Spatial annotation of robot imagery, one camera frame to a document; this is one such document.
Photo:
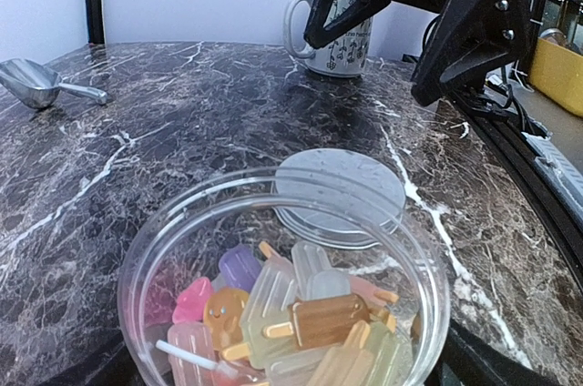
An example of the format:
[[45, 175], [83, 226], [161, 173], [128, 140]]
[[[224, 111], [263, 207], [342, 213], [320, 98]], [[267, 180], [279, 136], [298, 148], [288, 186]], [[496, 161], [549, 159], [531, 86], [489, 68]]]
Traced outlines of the clear plastic lid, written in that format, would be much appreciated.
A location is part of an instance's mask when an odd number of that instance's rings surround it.
[[[404, 186], [389, 167], [339, 148], [308, 149], [285, 158], [275, 171], [271, 192], [336, 205], [388, 234], [402, 221], [406, 201]], [[342, 216], [311, 208], [277, 207], [275, 212], [287, 229], [322, 246], [357, 250], [377, 244]]]

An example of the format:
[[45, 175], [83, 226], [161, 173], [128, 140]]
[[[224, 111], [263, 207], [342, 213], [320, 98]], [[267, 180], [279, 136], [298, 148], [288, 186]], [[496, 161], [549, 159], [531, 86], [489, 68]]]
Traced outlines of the candies in clear container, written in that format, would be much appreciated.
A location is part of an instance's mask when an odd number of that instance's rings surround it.
[[319, 245], [284, 258], [270, 244], [228, 249], [224, 284], [201, 278], [178, 299], [168, 337], [178, 385], [398, 385], [421, 322], [400, 333], [398, 296], [345, 269]]

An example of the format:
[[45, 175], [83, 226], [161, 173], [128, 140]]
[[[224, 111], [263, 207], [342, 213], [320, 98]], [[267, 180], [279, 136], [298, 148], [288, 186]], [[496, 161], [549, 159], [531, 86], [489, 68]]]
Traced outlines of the clear plastic container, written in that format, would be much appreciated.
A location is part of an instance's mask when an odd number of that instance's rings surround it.
[[387, 185], [252, 168], [145, 222], [118, 312], [147, 385], [424, 385], [450, 294], [434, 237]]

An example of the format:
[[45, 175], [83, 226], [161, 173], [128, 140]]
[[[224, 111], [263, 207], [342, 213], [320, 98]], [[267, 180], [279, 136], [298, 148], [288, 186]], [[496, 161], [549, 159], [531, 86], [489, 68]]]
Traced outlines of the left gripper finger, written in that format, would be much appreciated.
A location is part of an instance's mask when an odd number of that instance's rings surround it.
[[432, 369], [432, 384], [551, 386], [557, 382], [509, 359], [460, 324], [451, 324]]

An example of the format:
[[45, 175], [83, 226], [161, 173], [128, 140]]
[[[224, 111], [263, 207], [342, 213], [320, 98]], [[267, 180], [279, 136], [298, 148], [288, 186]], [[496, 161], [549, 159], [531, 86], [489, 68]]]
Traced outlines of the metal scoop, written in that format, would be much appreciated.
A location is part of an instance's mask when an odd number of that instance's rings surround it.
[[25, 106], [42, 110], [51, 107], [61, 91], [105, 105], [106, 91], [66, 83], [53, 69], [29, 59], [15, 58], [1, 63], [1, 85]]

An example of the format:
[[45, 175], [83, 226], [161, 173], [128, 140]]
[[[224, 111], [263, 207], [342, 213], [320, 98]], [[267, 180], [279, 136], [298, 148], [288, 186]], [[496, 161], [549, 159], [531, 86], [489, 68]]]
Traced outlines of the black front rail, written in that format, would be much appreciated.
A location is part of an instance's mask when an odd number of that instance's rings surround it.
[[442, 95], [462, 112], [534, 209], [578, 285], [582, 284], [582, 175], [505, 86]]

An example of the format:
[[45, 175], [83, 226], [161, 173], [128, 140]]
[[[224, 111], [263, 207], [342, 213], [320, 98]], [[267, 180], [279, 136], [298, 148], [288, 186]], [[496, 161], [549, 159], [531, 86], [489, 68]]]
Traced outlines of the yellow box in background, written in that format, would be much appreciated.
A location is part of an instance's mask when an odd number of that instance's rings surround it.
[[539, 38], [528, 80], [567, 112], [582, 117], [582, 55]]

